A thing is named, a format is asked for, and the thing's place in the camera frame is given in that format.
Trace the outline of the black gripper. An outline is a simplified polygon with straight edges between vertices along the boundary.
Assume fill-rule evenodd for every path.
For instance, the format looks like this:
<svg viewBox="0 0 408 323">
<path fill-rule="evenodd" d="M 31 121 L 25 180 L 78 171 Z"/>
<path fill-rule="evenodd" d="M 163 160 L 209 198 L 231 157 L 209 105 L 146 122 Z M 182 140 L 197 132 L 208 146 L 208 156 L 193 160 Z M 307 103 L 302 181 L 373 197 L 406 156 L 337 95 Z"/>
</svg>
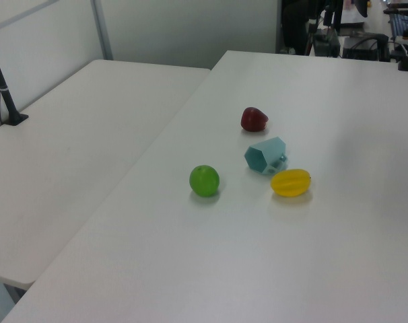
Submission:
<svg viewBox="0 0 408 323">
<path fill-rule="evenodd" d="M 330 31 L 336 32 L 336 28 L 335 28 L 336 18 L 335 18 L 335 15 L 333 15 L 336 10 L 336 0 L 324 0 L 323 5 L 322 5 L 322 10 L 325 13 L 324 26 L 326 27 L 330 26 Z"/>
</svg>

